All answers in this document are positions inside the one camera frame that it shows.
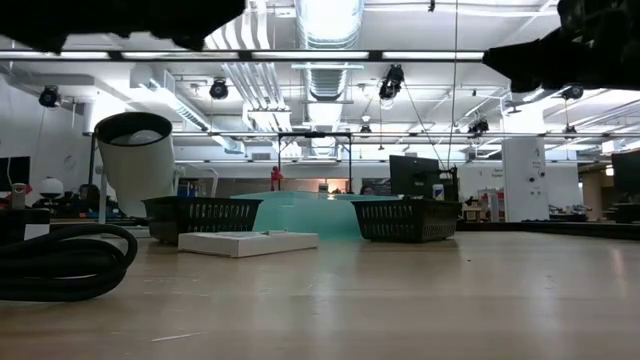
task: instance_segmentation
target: white pillar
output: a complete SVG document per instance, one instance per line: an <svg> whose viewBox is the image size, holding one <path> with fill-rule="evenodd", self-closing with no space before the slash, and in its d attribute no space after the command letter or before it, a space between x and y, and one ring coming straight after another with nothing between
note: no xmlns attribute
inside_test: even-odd
<svg viewBox="0 0 640 360"><path fill-rule="evenodd" d="M505 139L502 153L506 221L548 220L544 140L539 137Z"/></svg>

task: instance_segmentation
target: white tray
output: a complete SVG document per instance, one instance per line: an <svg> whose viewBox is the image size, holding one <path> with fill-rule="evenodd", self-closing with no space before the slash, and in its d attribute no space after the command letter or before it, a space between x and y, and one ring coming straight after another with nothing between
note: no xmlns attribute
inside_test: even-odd
<svg viewBox="0 0 640 360"><path fill-rule="evenodd" d="M178 250L241 258L318 247L318 234L219 232L180 234Z"/></svg>

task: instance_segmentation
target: computer monitor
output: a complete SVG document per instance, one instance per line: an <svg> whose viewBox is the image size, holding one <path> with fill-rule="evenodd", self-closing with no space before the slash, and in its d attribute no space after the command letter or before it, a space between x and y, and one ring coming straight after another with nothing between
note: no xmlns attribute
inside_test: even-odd
<svg viewBox="0 0 640 360"><path fill-rule="evenodd" d="M30 170L31 158L29 156L0 158L0 191L11 191L12 183L29 184Z"/></svg>
<svg viewBox="0 0 640 360"><path fill-rule="evenodd" d="M433 185L440 184L438 160L412 156L389 156L391 193L395 195L433 195Z"/></svg>
<svg viewBox="0 0 640 360"><path fill-rule="evenodd" d="M613 185L626 193L640 192L640 150L611 154Z"/></svg>

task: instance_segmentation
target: wooden table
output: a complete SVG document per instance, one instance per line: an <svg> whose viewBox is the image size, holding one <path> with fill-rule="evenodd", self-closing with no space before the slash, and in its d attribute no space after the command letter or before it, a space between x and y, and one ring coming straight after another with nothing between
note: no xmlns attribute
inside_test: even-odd
<svg viewBox="0 0 640 360"><path fill-rule="evenodd" d="M225 259L154 241L114 292L0 302L3 359L639 359L640 245L457 233Z"/></svg>

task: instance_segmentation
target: black mesh basket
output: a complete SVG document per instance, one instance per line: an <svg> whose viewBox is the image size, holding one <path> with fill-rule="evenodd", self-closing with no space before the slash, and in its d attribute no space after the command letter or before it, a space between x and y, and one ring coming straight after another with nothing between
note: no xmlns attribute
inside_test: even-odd
<svg viewBox="0 0 640 360"><path fill-rule="evenodd" d="M143 202L150 235L177 244L183 233L252 231L262 200L166 196Z"/></svg>
<svg viewBox="0 0 640 360"><path fill-rule="evenodd" d="M421 243L456 231L462 204L435 200L352 201L362 237L371 241Z"/></svg>

